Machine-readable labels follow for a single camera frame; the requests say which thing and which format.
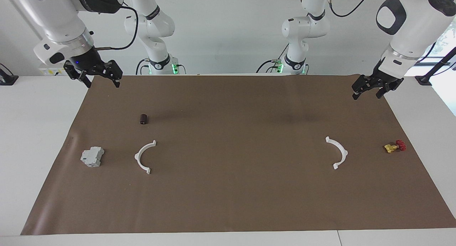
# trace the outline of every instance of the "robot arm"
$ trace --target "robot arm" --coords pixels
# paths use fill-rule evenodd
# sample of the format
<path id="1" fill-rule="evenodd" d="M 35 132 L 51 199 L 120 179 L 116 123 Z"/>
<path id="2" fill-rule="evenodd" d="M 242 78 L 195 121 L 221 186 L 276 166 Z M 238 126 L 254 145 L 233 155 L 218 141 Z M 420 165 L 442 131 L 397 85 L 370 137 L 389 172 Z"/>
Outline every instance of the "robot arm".
<path id="1" fill-rule="evenodd" d="M 453 0 L 386 0 L 377 12 L 378 27 L 393 38 L 371 76 L 352 85 L 353 98 L 379 88 L 377 98 L 396 90 L 406 72 L 423 56 L 456 15 Z"/>
<path id="2" fill-rule="evenodd" d="M 86 75 L 101 75 L 111 79 L 116 87 L 122 71 L 115 61 L 101 60 L 93 46 L 93 39 L 78 11 L 115 13 L 123 0 L 19 0 L 33 20 L 43 28 L 46 38 L 34 52 L 45 64 L 67 60 L 65 70 L 72 79 L 90 87 Z"/>
<path id="3" fill-rule="evenodd" d="M 168 53 L 162 37 L 174 34 L 174 21 L 160 10 L 155 0 L 130 0 L 138 11 L 138 38 L 149 56 L 149 68 L 154 75 L 176 73 L 177 59 Z M 130 35 L 135 32 L 136 21 L 132 17 L 125 20 L 125 30 Z"/>
<path id="4" fill-rule="evenodd" d="M 288 53 L 282 58 L 283 72 L 300 74 L 305 66 L 309 46 L 306 38 L 317 38 L 329 32 L 330 24 L 325 17 L 326 0 L 302 0 L 306 17 L 294 17 L 282 25 L 282 34 L 288 39 Z"/>

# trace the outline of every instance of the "white table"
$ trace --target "white table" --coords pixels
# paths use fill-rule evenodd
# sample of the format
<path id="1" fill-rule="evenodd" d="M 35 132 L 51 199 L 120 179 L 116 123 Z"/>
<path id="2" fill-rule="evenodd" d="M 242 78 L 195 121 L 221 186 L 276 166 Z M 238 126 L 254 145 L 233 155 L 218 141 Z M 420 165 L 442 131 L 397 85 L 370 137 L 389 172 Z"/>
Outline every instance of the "white table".
<path id="1" fill-rule="evenodd" d="M 18 236 L 86 91 L 67 77 L 0 87 L 0 245 L 456 245 L 456 229 Z M 412 77 L 386 99 L 456 216 L 456 117 Z"/>

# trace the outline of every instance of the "gray electrical component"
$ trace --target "gray electrical component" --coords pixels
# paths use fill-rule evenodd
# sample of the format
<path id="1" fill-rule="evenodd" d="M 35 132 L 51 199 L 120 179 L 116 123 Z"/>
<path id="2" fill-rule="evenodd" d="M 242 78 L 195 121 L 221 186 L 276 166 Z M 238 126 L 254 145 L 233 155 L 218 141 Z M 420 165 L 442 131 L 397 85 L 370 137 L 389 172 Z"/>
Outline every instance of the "gray electrical component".
<path id="1" fill-rule="evenodd" d="M 101 155 L 103 154 L 104 150 L 101 147 L 90 147 L 90 150 L 85 150 L 83 152 L 81 161 L 89 168 L 95 168 L 100 166 Z"/>

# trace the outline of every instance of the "curved white plastic part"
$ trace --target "curved white plastic part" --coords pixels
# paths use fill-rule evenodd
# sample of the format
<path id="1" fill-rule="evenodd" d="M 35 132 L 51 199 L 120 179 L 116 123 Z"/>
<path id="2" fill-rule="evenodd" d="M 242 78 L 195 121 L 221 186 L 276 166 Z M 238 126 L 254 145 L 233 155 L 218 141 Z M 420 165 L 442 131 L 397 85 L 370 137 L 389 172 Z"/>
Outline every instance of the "curved white plastic part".
<path id="1" fill-rule="evenodd" d="M 338 143 L 337 141 L 335 141 L 333 139 L 329 139 L 329 137 L 326 137 L 326 142 L 335 145 L 337 148 L 339 148 L 339 150 L 342 153 L 342 160 L 340 162 L 334 163 L 334 165 L 332 165 L 334 167 L 334 169 L 337 169 L 337 168 L 339 168 L 339 165 L 345 161 L 345 158 L 347 158 L 348 152 L 345 150 L 345 148 L 340 143 Z"/>
<path id="2" fill-rule="evenodd" d="M 138 165 L 140 165 L 140 167 L 146 171 L 146 173 L 149 175 L 150 174 L 150 168 L 146 167 L 146 166 L 143 166 L 141 164 L 141 155 L 145 152 L 145 150 L 151 148 L 151 147 L 155 147 L 155 145 L 157 145 L 157 141 L 153 141 L 152 143 L 148 144 L 148 145 L 144 145 L 141 150 L 135 154 L 135 159 L 136 161 L 138 162 Z"/>

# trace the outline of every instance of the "small dark cylinder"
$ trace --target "small dark cylinder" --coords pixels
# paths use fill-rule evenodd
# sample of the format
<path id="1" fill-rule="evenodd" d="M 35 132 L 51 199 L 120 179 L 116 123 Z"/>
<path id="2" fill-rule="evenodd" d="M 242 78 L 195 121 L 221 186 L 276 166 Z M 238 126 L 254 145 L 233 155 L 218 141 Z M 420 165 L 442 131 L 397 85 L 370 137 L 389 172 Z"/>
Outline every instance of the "small dark cylinder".
<path id="1" fill-rule="evenodd" d="M 140 117 L 140 124 L 141 124 L 141 125 L 147 124 L 147 115 L 146 115 L 146 114 L 141 114 L 141 117 Z"/>

